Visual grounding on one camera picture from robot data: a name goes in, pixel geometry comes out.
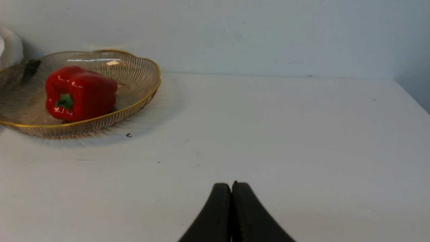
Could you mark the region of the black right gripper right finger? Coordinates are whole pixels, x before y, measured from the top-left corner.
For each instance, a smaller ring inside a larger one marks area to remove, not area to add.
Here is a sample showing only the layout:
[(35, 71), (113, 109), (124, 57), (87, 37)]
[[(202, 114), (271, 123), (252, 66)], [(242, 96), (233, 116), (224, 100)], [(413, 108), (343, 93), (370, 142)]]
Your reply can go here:
[(293, 242), (264, 208), (248, 183), (232, 185), (233, 242)]

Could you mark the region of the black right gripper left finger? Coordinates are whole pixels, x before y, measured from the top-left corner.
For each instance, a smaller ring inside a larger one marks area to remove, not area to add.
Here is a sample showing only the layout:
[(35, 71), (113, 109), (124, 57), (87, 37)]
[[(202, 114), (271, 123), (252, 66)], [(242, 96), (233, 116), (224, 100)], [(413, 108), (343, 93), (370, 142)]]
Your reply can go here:
[(180, 242), (230, 242), (231, 190), (216, 183), (202, 210), (179, 239)]

